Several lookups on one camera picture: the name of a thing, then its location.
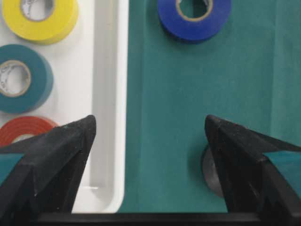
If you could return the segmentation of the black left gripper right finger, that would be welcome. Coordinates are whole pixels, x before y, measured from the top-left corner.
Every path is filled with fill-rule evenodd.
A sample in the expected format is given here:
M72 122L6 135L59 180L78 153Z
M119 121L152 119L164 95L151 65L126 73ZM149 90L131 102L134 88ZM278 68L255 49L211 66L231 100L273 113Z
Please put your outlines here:
M301 224L297 190L266 156L300 154L299 146L214 115L206 116L205 132L228 212L256 213L268 225Z

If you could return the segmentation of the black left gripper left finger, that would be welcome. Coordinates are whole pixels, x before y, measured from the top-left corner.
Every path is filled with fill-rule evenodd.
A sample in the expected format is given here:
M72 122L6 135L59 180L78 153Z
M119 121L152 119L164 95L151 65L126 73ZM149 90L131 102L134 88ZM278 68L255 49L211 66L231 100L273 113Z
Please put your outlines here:
M0 186L1 225L71 213L95 135L96 119L89 115L1 148L1 154L22 155Z

